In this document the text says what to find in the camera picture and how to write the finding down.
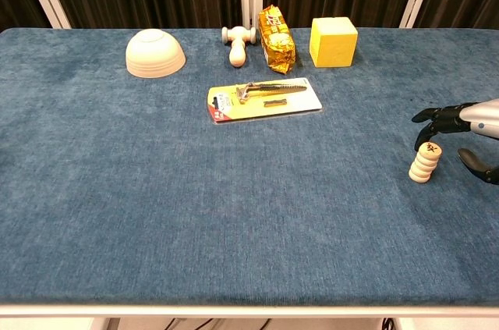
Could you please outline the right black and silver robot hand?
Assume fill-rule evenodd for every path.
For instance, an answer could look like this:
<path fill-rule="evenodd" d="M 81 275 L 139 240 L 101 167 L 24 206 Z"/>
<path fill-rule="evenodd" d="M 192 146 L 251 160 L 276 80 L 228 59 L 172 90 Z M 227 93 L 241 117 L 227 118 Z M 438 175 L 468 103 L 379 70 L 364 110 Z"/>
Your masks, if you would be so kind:
<path fill-rule="evenodd" d="M 413 122 L 430 122 L 424 126 L 414 145 L 419 147 L 439 133 L 476 134 L 498 139 L 498 99 L 484 102 L 469 102 L 442 108 L 426 108 L 412 117 Z M 498 184 L 498 167 L 486 165 L 469 149 L 460 148 L 458 156 L 466 168 L 485 183 Z"/>

